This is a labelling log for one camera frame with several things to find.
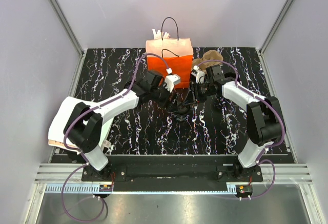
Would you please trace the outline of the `orange paper bag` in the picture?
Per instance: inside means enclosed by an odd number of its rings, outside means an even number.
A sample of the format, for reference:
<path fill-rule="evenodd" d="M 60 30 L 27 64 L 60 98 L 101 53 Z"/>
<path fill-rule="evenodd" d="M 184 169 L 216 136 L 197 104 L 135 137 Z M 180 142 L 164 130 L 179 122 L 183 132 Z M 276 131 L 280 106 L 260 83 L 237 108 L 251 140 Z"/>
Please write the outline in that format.
<path fill-rule="evenodd" d="M 176 27 L 176 36 L 167 39 L 149 39 L 146 41 L 146 54 L 148 70 L 155 70 L 164 77 L 168 69 L 180 76 L 181 82 L 177 89 L 189 86 L 191 66 L 193 60 L 193 47 L 189 38 L 179 36 Z"/>

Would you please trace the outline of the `black coffee cup lid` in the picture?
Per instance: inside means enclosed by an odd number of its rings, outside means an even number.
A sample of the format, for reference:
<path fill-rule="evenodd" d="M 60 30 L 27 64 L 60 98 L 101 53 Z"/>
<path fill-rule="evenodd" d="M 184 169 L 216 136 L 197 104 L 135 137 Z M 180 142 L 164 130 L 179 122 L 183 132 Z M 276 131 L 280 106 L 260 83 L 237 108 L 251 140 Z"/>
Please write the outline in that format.
<path fill-rule="evenodd" d="M 187 115 L 190 111 L 190 105 L 184 105 L 183 103 L 177 103 L 177 109 L 173 113 L 175 115 Z"/>

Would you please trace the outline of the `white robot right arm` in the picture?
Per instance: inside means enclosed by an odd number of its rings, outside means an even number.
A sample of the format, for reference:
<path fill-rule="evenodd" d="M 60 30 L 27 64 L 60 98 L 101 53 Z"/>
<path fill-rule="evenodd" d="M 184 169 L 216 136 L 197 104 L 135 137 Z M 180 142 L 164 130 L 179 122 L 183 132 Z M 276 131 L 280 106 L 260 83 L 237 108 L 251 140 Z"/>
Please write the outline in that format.
<path fill-rule="evenodd" d="M 195 79 L 190 82 L 183 102 L 185 106 L 217 96 L 230 100 L 246 112 L 248 141 L 232 166 L 234 178 L 246 180 L 265 151 L 284 141 L 285 125 L 279 100 L 250 91 L 239 83 L 237 71 L 223 73 L 220 65 L 209 66 L 205 71 L 194 66 L 191 74 Z"/>

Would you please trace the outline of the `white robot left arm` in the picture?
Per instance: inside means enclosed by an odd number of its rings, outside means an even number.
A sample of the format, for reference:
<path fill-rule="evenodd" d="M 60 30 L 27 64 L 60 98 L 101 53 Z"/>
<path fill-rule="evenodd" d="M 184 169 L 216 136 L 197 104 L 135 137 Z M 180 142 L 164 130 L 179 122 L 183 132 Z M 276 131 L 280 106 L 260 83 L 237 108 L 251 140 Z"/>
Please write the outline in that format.
<path fill-rule="evenodd" d="M 77 146 L 88 165 L 93 167 L 93 175 L 100 181 L 110 177 L 108 159 L 99 146 L 103 124 L 117 115 L 137 108 L 152 100 L 158 105 L 166 105 L 176 85 L 181 82 L 177 74 L 163 77 L 156 71 L 149 71 L 140 80 L 131 80 L 123 91 L 94 105 L 79 102 L 72 110 L 64 127 L 64 142 L 68 139 Z"/>

